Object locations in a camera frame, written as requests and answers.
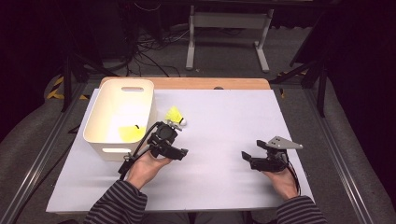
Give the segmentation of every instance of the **striped sleeve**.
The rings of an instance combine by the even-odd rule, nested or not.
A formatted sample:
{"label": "striped sleeve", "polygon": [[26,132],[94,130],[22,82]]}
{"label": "striped sleeve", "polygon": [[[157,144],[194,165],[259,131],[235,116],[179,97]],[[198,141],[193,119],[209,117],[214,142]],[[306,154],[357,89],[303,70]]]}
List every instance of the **striped sleeve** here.
{"label": "striped sleeve", "polygon": [[84,223],[140,223],[147,201],[146,194],[119,180],[93,205]]}
{"label": "striped sleeve", "polygon": [[285,201],[276,210],[278,224],[322,224],[325,216],[307,196],[299,196]]}

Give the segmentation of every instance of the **white table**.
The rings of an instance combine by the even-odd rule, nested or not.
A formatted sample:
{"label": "white table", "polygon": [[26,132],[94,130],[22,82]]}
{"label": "white table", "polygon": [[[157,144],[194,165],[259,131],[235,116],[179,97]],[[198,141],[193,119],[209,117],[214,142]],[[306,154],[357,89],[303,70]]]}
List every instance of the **white table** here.
{"label": "white table", "polygon": [[[103,161],[82,137],[97,93],[92,95],[47,212],[87,212],[120,177],[121,162]],[[189,153],[165,166],[142,188],[148,195],[146,211],[254,210],[282,203],[269,179],[250,170],[241,157],[242,150],[266,157],[265,150],[256,146],[258,139],[268,141],[276,135],[290,139],[273,91],[156,90],[155,99],[158,118],[172,105],[186,118],[188,124],[178,132],[174,146]],[[288,153],[302,195],[313,198],[296,151]]]}

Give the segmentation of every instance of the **human hand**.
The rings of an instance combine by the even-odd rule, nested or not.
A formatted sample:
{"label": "human hand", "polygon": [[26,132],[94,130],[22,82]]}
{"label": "human hand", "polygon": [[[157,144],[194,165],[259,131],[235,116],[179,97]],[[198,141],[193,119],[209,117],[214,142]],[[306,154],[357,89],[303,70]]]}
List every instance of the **human hand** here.
{"label": "human hand", "polygon": [[157,159],[151,152],[145,152],[131,167],[126,181],[137,189],[142,189],[166,164],[172,160],[168,158]]}
{"label": "human hand", "polygon": [[298,196],[296,183],[288,169],[284,169],[278,173],[265,171],[262,171],[262,173],[270,178],[275,191],[283,198],[283,200],[286,201]]}

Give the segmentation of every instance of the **yellow object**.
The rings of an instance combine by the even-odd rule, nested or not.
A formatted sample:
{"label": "yellow object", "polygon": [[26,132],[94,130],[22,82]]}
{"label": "yellow object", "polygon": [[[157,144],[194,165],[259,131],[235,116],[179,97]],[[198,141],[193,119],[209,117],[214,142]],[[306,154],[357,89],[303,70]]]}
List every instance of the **yellow object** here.
{"label": "yellow object", "polygon": [[180,111],[178,111],[177,107],[172,106],[165,115],[165,119],[171,120],[174,123],[178,123],[180,125],[186,125],[186,120],[181,115]]}
{"label": "yellow object", "polygon": [[123,142],[137,142],[143,138],[146,133],[146,127],[126,126],[119,127],[120,138]]}

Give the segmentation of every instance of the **gray carpet floor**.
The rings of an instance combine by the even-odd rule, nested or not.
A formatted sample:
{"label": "gray carpet floor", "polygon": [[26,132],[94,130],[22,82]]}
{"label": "gray carpet floor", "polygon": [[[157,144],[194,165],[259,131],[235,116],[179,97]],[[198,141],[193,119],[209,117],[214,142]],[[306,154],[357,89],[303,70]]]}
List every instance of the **gray carpet floor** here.
{"label": "gray carpet floor", "polygon": [[[309,29],[271,29],[268,33],[264,53],[270,66],[270,73],[264,74],[260,68],[256,52],[252,47],[260,34],[255,31],[242,31],[239,35],[226,35],[220,30],[209,30],[198,33],[194,69],[184,69],[186,63],[187,36],[161,50],[150,50],[146,54],[160,65],[174,66],[182,77],[261,77],[273,79],[279,72],[289,71],[289,63],[301,46]],[[145,58],[137,59],[149,63]],[[106,62],[111,66],[117,62]],[[163,76],[155,66],[131,62],[131,76]],[[164,69],[171,77],[177,77],[175,68]],[[121,69],[116,73],[126,75]],[[49,83],[46,96],[53,86],[56,77]],[[100,83],[100,75],[92,75],[85,87],[84,94],[92,94]],[[329,223],[361,223],[347,194],[344,183],[332,161],[329,145],[315,119],[316,111],[307,100],[307,92],[298,85],[298,78],[292,78],[288,84],[273,85],[281,111],[288,125],[290,135],[295,142],[304,145],[298,151],[300,160],[308,174],[308,182],[318,207],[323,211]],[[50,169],[66,150],[74,135],[67,133],[78,126],[82,120],[88,100],[78,100],[71,116],[61,129],[49,159],[42,170],[40,178]],[[0,216],[12,202],[26,173],[35,158],[48,141],[50,131],[62,109],[62,100],[48,99],[41,107],[21,121],[0,145]],[[339,105],[332,84],[329,81],[325,98],[326,122],[332,131],[343,158],[352,173],[361,198],[365,202],[372,223],[396,223],[395,211],[389,196],[384,191],[367,158],[365,157],[356,136],[349,126],[342,107]],[[59,223],[73,218],[82,223],[84,214],[56,215],[46,213],[47,203],[62,171],[64,159],[45,179],[29,203],[21,212],[17,223]],[[275,209],[253,211],[253,216],[260,222],[267,222],[275,217]]]}

